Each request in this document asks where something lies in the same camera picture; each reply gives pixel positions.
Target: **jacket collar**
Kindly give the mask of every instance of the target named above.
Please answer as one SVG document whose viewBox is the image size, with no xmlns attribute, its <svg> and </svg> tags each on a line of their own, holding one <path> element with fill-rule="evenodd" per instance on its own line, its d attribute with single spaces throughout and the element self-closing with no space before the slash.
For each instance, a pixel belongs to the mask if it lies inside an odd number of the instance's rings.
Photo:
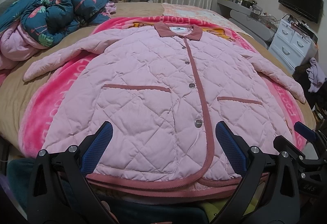
<svg viewBox="0 0 327 224">
<path fill-rule="evenodd" d="M 193 31 L 188 34 L 188 35 L 179 35 L 173 31 L 171 31 L 169 29 L 169 27 L 186 27 L 186 28 L 192 28 Z M 178 36 L 178 37 L 186 37 L 188 39 L 191 40 L 196 40 L 199 41 L 202 37 L 202 29 L 200 27 L 198 27 L 197 25 L 179 25 L 179 24 L 164 24 L 164 22 L 160 21 L 158 23 L 154 24 L 154 28 L 155 30 L 158 32 L 160 37 L 174 37 L 174 36 Z"/>
</svg>

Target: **pocket trim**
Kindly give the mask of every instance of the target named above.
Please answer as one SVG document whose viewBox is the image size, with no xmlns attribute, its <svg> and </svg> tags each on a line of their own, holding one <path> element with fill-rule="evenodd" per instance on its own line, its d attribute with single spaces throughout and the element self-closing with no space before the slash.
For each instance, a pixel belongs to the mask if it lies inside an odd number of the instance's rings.
<svg viewBox="0 0 327 224">
<path fill-rule="evenodd" d="M 241 98 L 234 98 L 234 97 L 217 97 L 217 101 L 219 101 L 219 100 L 233 100 L 233 101 L 258 104 L 258 105 L 263 106 L 262 102 L 257 101 L 257 100 L 251 100 L 251 99 L 241 99 Z"/>
<path fill-rule="evenodd" d="M 129 86 L 129 85 L 115 85 L 115 84 L 105 84 L 102 86 L 104 87 L 112 87 L 112 88 L 120 88 L 120 89 L 128 89 L 128 90 L 160 90 L 170 93 L 170 89 L 166 87 L 159 87 L 159 86 Z"/>
</svg>

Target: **mattress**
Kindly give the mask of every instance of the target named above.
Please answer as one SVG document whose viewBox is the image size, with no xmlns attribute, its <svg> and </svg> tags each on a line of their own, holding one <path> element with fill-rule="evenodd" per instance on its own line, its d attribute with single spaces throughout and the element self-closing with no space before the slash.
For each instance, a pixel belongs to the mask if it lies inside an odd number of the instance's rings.
<svg viewBox="0 0 327 224">
<path fill-rule="evenodd" d="M 117 13 L 112 17 L 149 17 L 161 16 L 164 12 L 160 3 L 147 3 L 147 2 L 133 2 L 133 3 L 118 3 Z M 43 50 L 30 58 L 27 61 L 19 63 L 9 76 L 4 80 L 0 87 L 0 133 L 2 137 L 13 144 L 17 149 L 18 147 L 18 131 L 19 124 L 24 115 L 28 102 L 37 89 L 46 83 L 51 76 L 51 73 L 44 74 L 31 82 L 25 83 L 22 77 L 28 67 L 37 60 L 56 52 L 59 49 L 66 48 L 78 40 L 87 37 L 94 30 L 95 27 L 84 27 L 78 31 L 65 37 L 55 47 Z M 248 35 L 240 33 L 262 56 L 270 60 L 273 64 L 281 68 L 287 75 L 289 73 L 283 65 L 253 38 Z M 308 103 L 302 104 L 298 101 L 300 109 L 303 113 L 305 124 L 311 129 L 315 129 L 316 122 L 310 110 Z"/>
</svg>

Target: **drawer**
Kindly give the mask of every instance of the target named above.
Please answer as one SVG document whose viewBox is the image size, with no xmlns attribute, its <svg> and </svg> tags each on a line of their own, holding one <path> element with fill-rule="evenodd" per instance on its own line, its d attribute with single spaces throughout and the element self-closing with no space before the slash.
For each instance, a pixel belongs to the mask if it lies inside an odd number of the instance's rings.
<svg viewBox="0 0 327 224">
<path fill-rule="evenodd" d="M 305 37 L 295 32 L 291 40 L 291 45 L 305 56 L 311 46 L 311 41 L 308 41 Z"/>
<path fill-rule="evenodd" d="M 272 55 L 281 62 L 283 66 L 289 71 L 290 74 L 293 74 L 295 69 L 289 64 L 289 62 L 275 49 L 275 47 L 270 46 L 269 51 Z"/>
<path fill-rule="evenodd" d="M 278 36 L 274 37 L 271 45 L 278 50 L 278 52 L 293 66 L 293 68 L 300 65 L 305 59 L 298 51 L 293 50 L 284 41 L 282 41 Z"/>
<path fill-rule="evenodd" d="M 280 22 L 277 35 L 281 36 L 286 42 L 291 42 L 295 30 L 291 28 L 290 25 Z"/>
</svg>

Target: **cartoon character print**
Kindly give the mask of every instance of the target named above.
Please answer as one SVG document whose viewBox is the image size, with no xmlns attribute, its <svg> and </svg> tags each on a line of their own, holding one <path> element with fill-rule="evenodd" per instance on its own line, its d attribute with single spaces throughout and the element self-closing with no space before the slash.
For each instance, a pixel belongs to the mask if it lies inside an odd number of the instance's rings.
<svg viewBox="0 0 327 224">
<path fill-rule="evenodd" d="M 203 32 L 209 32 L 210 34 L 216 35 L 218 37 L 222 37 L 222 38 L 224 38 L 224 39 L 226 39 L 226 40 L 228 40 L 230 42 L 235 41 L 235 39 L 233 39 L 233 38 L 231 38 L 231 37 L 229 37 L 229 36 L 227 36 L 225 34 L 225 31 L 224 31 L 223 28 L 217 28 L 217 29 L 214 29 L 214 30 L 209 29 L 209 28 L 202 28 L 202 31 Z"/>
<path fill-rule="evenodd" d="M 153 26 L 153 23 L 138 23 L 138 22 L 134 22 L 132 24 L 132 27 L 145 27 L 145 26 Z"/>
</svg>

